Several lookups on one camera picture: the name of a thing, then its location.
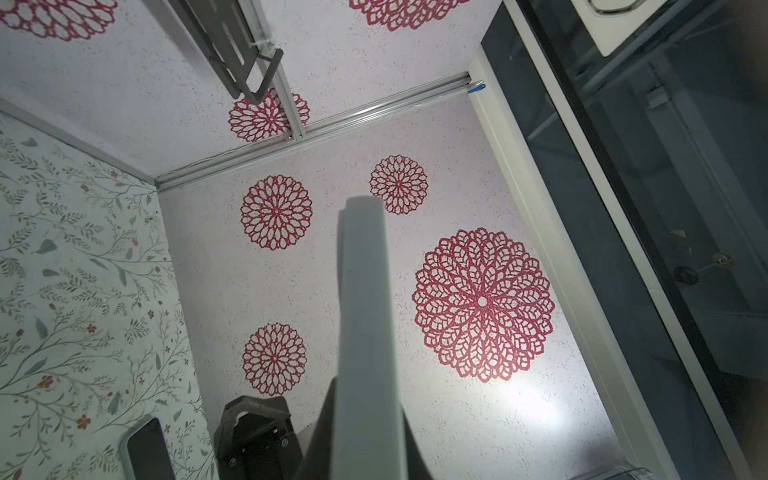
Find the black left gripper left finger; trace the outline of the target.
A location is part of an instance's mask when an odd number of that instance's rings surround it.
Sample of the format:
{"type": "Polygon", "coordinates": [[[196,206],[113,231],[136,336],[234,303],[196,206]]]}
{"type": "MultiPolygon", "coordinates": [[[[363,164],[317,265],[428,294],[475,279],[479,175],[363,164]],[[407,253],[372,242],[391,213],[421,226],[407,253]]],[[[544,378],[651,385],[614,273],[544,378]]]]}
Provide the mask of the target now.
{"type": "Polygon", "coordinates": [[[333,379],[329,385],[319,418],[314,423],[306,454],[294,476],[295,479],[328,480],[330,478],[335,396],[336,379],[333,379]]]}

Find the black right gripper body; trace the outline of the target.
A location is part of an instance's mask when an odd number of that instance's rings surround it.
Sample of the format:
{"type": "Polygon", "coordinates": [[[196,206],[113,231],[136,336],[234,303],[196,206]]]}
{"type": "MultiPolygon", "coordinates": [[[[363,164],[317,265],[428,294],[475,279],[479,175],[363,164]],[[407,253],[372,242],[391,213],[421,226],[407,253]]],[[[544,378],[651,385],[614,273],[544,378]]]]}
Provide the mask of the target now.
{"type": "Polygon", "coordinates": [[[221,479],[292,479],[303,460],[282,396],[240,396],[226,404],[214,451],[221,479]]]}

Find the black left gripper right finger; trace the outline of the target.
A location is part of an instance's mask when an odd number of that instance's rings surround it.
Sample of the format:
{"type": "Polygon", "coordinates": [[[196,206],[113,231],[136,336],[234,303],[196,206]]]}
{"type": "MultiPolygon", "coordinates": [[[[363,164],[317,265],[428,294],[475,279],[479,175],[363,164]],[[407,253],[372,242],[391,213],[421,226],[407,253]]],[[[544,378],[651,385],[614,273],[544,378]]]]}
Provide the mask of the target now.
{"type": "Polygon", "coordinates": [[[405,411],[403,414],[403,425],[405,434],[405,450],[406,450],[406,462],[407,473],[409,480],[432,480],[433,477],[424,462],[412,429],[408,422],[405,411]]]}

